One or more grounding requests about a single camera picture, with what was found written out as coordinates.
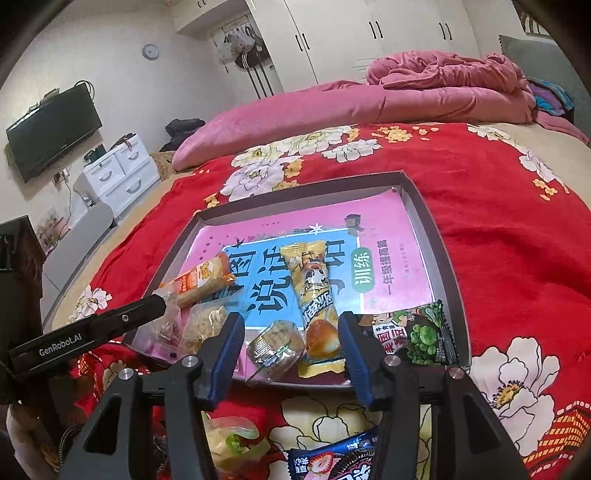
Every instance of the plastic bag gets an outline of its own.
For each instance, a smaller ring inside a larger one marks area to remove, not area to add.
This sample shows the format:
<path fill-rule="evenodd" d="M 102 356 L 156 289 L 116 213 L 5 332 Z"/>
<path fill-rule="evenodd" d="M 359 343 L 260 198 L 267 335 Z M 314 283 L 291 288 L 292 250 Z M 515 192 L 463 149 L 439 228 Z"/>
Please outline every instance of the plastic bag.
<path fill-rule="evenodd" d="M 254 38 L 240 28 L 228 32 L 228 40 L 232 44 L 232 54 L 235 57 L 250 52 L 255 45 Z"/>
<path fill-rule="evenodd" d="M 246 384 L 279 381 L 305 349 L 306 344 L 295 323 L 274 321 L 246 347 L 246 355 L 256 367 Z"/>
<path fill-rule="evenodd" d="M 178 282 L 172 282 L 163 288 L 154 290 L 154 294 L 166 302 L 166 311 L 160 318 L 149 323 L 150 333 L 154 339 L 166 346 L 178 347 L 181 340 L 181 309 L 177 305 Z"/>
<path fill-rule="evenodd" d="M 202 418 L 213 464 L 222 474 L 237 474 L 256 465 L 271 448 L 266 438 L 257 444 L 253 443 L 260 434 L 256 425 L 248 419 L 212 419 L 205 412 L 202 413 Z"/>
<path fill-rule="evenodd" d="M 242 290 L 192 307 L 179 344 L 179 355 L 195 355 L 205 340 L 219 335 L 232 308 L 238 307 L 241 295 Z"/>

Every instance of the drawer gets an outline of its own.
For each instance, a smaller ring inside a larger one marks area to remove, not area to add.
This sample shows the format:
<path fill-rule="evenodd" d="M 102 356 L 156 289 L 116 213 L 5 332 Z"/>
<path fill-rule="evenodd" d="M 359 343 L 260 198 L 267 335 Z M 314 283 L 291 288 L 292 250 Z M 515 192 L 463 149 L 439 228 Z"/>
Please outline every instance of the drawer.
<path fill-rule="evenodd" d="M 113 209 L 114 216 L 118 217 L 131 205 L 143 192 L 160 179 L 156 164 L 151 158 L 144 160 L 139 169 L 127 180 L 99 197 Z"/>
<path fill-rule="evenodd" d="M 91 165 L 84 175 L 97 196 L 112 188 L 125 177 L 125 173 L 114 155 L 109 155 L 97 162 L 97 165 Z"/>
<path fill-rule="evenodd" d="M 146 158 L 149 158 L 148 152 L 146 151 L 144 144 L 139 140 L 139 137 L 136 135 L 129 139 L 129 143 L 131 145 L 131 149 L 126 145 L 120 145 L 115 150 L 115 155 L 117 156 L 117 160 L 119 160 L 119 164 L 123 168 L 123 171 L 126 175 L 137 170 L 144 162 Z"/>

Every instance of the green snack bag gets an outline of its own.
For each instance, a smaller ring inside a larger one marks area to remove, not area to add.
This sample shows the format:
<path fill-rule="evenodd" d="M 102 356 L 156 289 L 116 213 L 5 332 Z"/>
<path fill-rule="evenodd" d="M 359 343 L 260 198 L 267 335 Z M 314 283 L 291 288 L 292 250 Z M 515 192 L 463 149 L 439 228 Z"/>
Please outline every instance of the green snack bag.
<path fill-rule="evenodd" d="M 416 365 L 457 363 L 441 300 L 412 309 L 357 317 L 359 325 L 372 331 L 388 355 L 406 355 Z"/>

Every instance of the white drawer unit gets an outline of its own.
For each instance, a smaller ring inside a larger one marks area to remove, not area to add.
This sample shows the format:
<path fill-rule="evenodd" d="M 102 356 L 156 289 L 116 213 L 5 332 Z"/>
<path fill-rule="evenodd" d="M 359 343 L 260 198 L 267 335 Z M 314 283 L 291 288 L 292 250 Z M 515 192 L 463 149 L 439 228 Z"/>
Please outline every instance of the white drawer unit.
<path fill-rule="evenodd" d="M 119 145 L 113 149 L 126 175 L 133 173 L 146 158 L 150 157 L 137 135 L 132 137 L 128 144 Z"/>
<path fill-rule="evenodd" d="M 117 219 L 130 205 L 160 181 L 156 163 L 137 135 L 117 145 L 91 165 L 84 167 L 74 190 L 95 203 L 111 207 Z"/>
<path fill-rule="evenodd" d="M 159 178 L 156 164 L 151 160 L 144 160 L 133 175 L 128 176 L 121 184 L 101 195 L 99 200 L 108 204 L 113 209 L 113 214 L 118 217 Z"/>
<path fill-rule="evenodd" d="M 91 167 L 86 177 L 97 195 L 117 185 L 125 177 L 123 169 L 113 154 L 100 162 L 94 162 Z"/>

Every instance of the packaged cake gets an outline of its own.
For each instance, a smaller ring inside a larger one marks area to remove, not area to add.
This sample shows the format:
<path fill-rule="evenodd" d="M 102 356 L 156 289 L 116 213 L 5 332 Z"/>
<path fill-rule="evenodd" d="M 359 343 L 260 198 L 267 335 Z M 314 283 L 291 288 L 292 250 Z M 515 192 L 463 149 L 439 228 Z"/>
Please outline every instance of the packaged cake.
<path fill-rule="evenodd" d="M 302 378 L 329 371 L 341 373 L 345 369 L 337 330 L 339 317 L 330 293 L 325 251 L 323 241 L 281 247 L 304 317 L 306 354 L 298 364 L 298 374 Z"/>
<path fill-rule="evenodd" d="M 278 381 L 304 353 L 306 344 L 293 322 L 276 320 L 264 329 L 246 348 L 246 355 L 256 372 L 247 381 Z"/>

